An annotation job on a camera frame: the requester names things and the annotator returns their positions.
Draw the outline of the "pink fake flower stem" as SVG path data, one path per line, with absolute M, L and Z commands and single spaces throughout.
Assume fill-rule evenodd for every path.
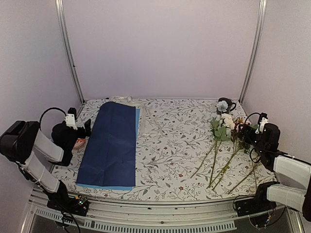
M 226 163 L 222 164 L 222 167 L 219 169 L 219 172 L 217 173 L 217 175 L 214 175 L 214 173 L 216 172 L 216 165 L 220 164 L 221 160 L 217 156 L 214 157 L 216 155 L 216 152 L 214 151 L 213 163 L 211 166 L 210 180 L 208 183 L 208 188 L 211 188 L 212 190 L 214 190 L 217 187 L 217 185 L 222 181 L 224 174 L 227 172 L 227 170 L 229 170 L 230 163 L 233 160 L 233 158 L 239 153 L 239 151 L 243 150 L 242 142 L 238 138 L 239 136 L 238 126 L 244 123 L 244 119 L 241 117 L 234 119 L 233 116 L 232 116 L 232 119 L 234 121 L 234 128 L 231 131 L 231 138 L 229 141 L 222 142 L 217 152 L 217 155 L 218 155 L 218 153 L 222 151 L 223 147 L 228 146 L 228 149 L 229 149 L 228 152 L 230 153 L 230 156 L 227 155 L 224 158 L 224 160 L 226 160 Z

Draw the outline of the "yellow fake flower stem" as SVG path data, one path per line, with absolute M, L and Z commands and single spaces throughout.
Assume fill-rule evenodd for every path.
M 252 158 L 252 153 L 255 152 L 257 154 L 256 156 L 256 159 L 253 160 Z M 249 153 L 249 156 L 250 156 L 250 160 L 252 162 L 252 167 L 251 167 L 251 170 L 250 172 L 244 177 L 242 178 L 241 181 L 239 181 L 229 192 L 228 194 L 231 194 L 240 184 L 242 184 L 250 175 L 252 175 L 255 170 L 257 169 L 257 167 L 259 166 L 259 163 L 260 163 L 260 155 L 259 155 L 259 152 L 253 147 L 251 150 L 250 150 L 250 153 Z

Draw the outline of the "white blue fake flower stem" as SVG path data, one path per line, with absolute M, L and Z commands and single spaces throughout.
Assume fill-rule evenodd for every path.
M 216 157 L 221 143 L 230 140 L 231 131 L 234 128 L 234 121 L 231 115 L 221 114 L 220 116 L 213 117 L 210 121 L 210 125 L 211 125 L 211 132 L 213 136 L 213 144 L 205 153 L 205 156 L 201 164 L 196 169 L 196 171 L 192 174 L 191 178 L 194 177 L 198 173 L 198 171 L 204 165 L 205 160 L 207 159 L 207 157 L 211 154 L 213 150 L 216 152 L 216 155 L 214 156 Z

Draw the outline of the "pale blue fake flower stem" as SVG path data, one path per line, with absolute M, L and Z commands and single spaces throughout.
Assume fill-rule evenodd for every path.
M 216 105 L 217 108 L 217 114 L 221 115 L 227 112 L 228 109 L 228 103 L 225 100 L 217 102 Z

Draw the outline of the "blue wrapping paper sheet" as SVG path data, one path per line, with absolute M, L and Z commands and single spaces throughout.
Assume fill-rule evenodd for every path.
M 81 187 L 131 191 L 136 185 L 135 108 L 104 103 L 79 167 Z

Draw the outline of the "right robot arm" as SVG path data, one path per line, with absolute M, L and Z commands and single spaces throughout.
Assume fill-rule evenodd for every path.
M 270 202 L 278 202 L 302 213 L 304 219 L 310 222 L 311 165 L 278 150 L 280 129 L 275 124 L 266 123 L 259 133 L 250 125 L 239 126 L 239 137 L 259 154 L 259 161 L 267 170 L 286 176 L 302 186 L 295 188 L 280 182 L 262 183 L 252 199 L 253 210 L 261 212 Z

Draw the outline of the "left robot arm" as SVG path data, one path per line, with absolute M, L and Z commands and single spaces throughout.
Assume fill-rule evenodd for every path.
M 68 196 L 66 185 L 47 171 L 35 151 L 45 155 L 52 164 L 69 166 L 77 139 L 90 135 L 90 120 L 83 127 L 68 126 L 63 121 L 53 127 L 52 139 L 44 135 L 38 121 L 16 121 L 1 135 L 0 152 L 17 164 L 26 179 L 41 186 L 49 200 L 62 211 L 67 211 L 72 207 L 72 200 Z

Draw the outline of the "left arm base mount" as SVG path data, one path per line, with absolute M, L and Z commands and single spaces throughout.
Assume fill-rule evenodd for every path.
M 78 195 L 69 200 L 49 200 L 47 207 L 78 216 L 86 216 L 89 209 L 88 198 Z

